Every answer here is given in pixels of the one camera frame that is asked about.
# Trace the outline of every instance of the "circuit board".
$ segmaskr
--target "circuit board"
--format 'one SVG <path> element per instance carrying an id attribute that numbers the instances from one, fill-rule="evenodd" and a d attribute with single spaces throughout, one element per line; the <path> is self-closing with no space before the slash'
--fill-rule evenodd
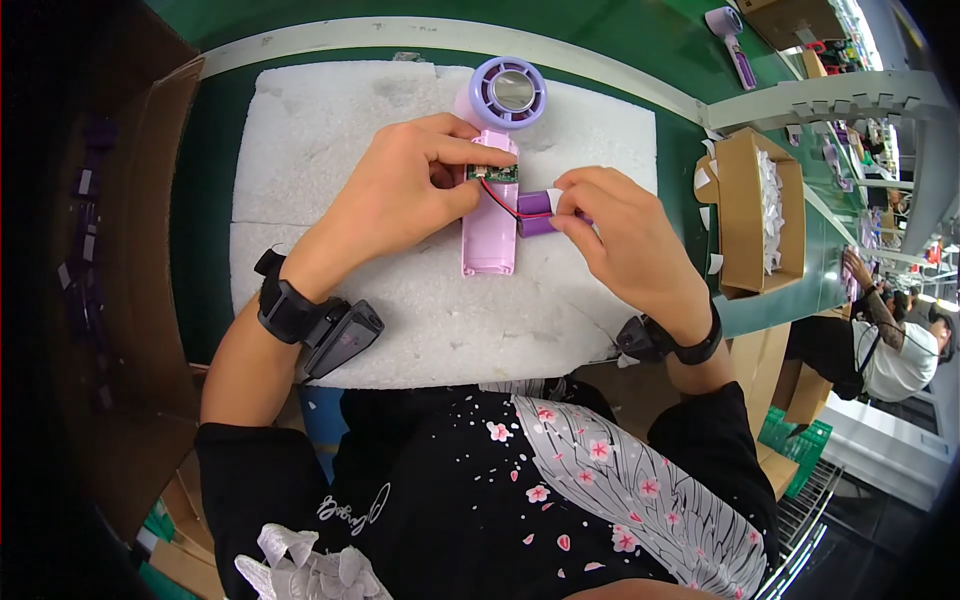
<path id="1" fill-rule="evenodd" d="M 491 167 L 482 164 L 467 165 L 468 180 L 487 180 L 491 183 L 517 183 L 516 165 L 509 167 Z"/>

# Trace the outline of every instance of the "white t-shirt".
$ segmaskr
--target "white t-shirt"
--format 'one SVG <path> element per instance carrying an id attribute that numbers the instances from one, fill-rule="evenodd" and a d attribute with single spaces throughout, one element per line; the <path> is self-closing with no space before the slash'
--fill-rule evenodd
<path id="1" fill-rule="evenodd" d="M 876 326 L 852 321 L 853 356 L 859 369 L 876 338 Z M 899 324 L 906 332 L 903 349 L 897 352 L 883 340 L 876 345 L 870 364 L 863 372 L 867 393 L 887 402 L 900 402 L 923 389 L 937 371 L 937 338 L 915 323 Z"/>

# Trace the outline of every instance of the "tattoo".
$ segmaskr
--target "tattoo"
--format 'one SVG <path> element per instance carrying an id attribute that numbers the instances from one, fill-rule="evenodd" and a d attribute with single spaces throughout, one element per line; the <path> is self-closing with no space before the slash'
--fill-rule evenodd
<path id="1" fill-rule="evenodd" d="M 867 297 L 867 306 L 870 308 L 870 314 L 874 317 L 876 329 L 880 334 L 883 343 L 893 348 L 897 352 L 903 349 L 903 332 L 900 326 L 894 321 L 894 316 L 887 310 L 887 305 L 876 291 Z"/>

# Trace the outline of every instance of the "metal rack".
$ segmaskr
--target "metal rack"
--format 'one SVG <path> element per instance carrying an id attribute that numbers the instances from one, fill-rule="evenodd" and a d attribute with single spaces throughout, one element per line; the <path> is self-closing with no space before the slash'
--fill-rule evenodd
<path id="1" fill-rule="evenodd" d="M 833 497 L 843 468 L 821 459 L 797 497 L 784 496 L 777 504 L 777 530 L 780 541 L 780 566 L 768 578 L 754 598 L 779 600 L 804 569 L 810 554 L 827 530 L 820 516 Z"/>

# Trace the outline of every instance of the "foam block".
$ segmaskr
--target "foam block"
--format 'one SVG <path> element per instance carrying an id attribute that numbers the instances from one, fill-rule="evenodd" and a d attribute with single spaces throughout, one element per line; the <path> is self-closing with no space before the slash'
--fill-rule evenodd
<path id="1" fill-rule="evenodd" d="M 359 61 L 265 71 L 257 79 L 234 188 L 230 231 L 235 310 L 261 283 L 252 270 L 288 252 L 319 219 L 370 143 L 391 122 L 451 109 L 466 67 Z M 520 189 L 553 186 L 569 168 L 615 166 L 657 191 L 656 125 L 643 108 L 548 83 L 548 108 L 517 132 Z M 318 383 L 409 388 L 557 376 L 616 355 L 636 311 L 597 281 L 560 233 L 518 239 L 513 276 L 460 275 L 460 224 L 378 259 L 336 290 L 367 300 L 386 331 Z"/>

